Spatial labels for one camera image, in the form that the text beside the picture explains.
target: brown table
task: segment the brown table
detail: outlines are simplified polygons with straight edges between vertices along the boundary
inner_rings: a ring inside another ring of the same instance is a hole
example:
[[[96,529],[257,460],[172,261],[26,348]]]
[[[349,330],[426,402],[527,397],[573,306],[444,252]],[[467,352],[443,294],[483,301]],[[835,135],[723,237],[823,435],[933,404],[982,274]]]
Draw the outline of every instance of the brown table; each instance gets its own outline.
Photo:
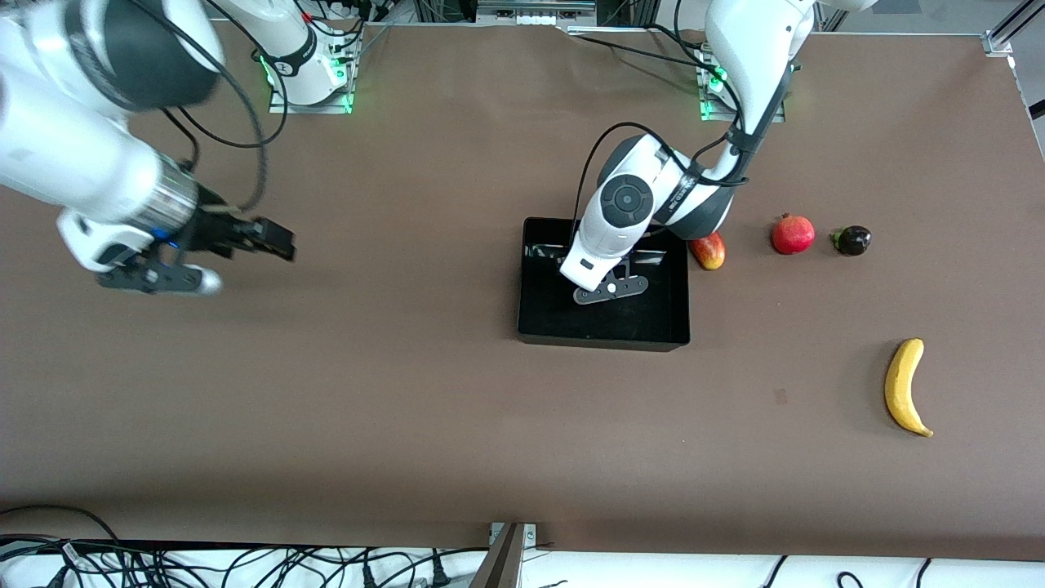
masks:
[[[4,193],[2,501],[133,538],[481,544],[520,519],[566,549],[1041,558],[1045,166],[1013,74],[971,37],[813,37],[802,58],[670,354],[515,339],[522,220],[568,216],[599,133],[692,151],[723,131],[691,68],[551,28],[378,40],[354,114],[273,144],[260,211],[298,261],[198,255],[216,299],[102,289],[54,208]],[[228,91],[200,116],[248,137]],[[135,128],[185,152],[157,116]],[[243,198],[253,155],[206,143],[199,177]],[[823,235],[803,255],[767,244],[786,211]],[[852,222],[861,258],[827,238]],[[882,402],[912,336],[931,440]]]

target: black tray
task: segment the black tray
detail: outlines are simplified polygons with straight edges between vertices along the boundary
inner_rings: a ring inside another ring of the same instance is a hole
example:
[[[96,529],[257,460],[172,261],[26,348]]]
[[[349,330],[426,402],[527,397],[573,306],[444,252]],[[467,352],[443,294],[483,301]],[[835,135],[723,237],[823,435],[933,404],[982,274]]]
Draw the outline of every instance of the black tray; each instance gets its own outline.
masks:
[[[668,231],[638,240],[631,273],[649,278],[637,297],[581,306],[576,285],[559,273],[571,220],[527,218],[516,330],[543,346],[670,352],[690,343],[690,284],[686,242]]]

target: dark purple fruit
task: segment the dark purple fruit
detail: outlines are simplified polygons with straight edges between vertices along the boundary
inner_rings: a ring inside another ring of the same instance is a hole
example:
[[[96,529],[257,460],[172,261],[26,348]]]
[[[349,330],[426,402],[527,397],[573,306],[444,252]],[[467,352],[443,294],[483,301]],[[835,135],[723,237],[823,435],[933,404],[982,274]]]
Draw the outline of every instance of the dark purple fruit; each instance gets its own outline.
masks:
[[[870,231],[866,227],[853,225],[832,234],[831,240],[842,255],[863,255],[870,246]]]

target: yellow banana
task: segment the yellow banana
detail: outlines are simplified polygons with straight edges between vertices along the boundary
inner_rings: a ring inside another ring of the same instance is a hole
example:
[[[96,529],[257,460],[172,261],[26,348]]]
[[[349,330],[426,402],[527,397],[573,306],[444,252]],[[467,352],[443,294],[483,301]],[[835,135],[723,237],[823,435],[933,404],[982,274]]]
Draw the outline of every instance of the yellow banana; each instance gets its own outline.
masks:
[[[901,427],[924,438],[931,438],[932,431],[922,424],[922,418],[914,410],[914,401],[911,400],[911,380],[923,352],[925,344],[921,339],[908,339],[897,350],[889,363],[889,373],[885,376],[885,404]]]

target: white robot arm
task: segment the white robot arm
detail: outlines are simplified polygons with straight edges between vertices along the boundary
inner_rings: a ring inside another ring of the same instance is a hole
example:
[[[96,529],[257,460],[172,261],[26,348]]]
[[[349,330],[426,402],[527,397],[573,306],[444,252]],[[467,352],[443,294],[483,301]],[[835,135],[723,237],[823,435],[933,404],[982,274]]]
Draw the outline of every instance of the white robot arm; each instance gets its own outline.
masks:
[[[307,26],[293,0],[216,3],[273,57],[288,101],[319,101],[343,84],[330,67],[334,38]],[[62,206],[62,238],[102,285],[210,296],[216,273],[166,264],[159,249],[293,260],[294,234],[236,218],[127,132],[127,116],[199,103],[217,81],[214,64],[157,15],[224,62],[199,0],[52,0],[0,14],[0,183]]]
[[[860,10],[877,0],[826,2]],[[707,42],[740,101],[718,163],[700,167],[650,135],[622,142],[610,155],[560,272],[594,291],[654,219],[684,239],[722,224],[736,185],[759,149],[791,80],[791,62],[813,25],[813,0],[712,0]]]

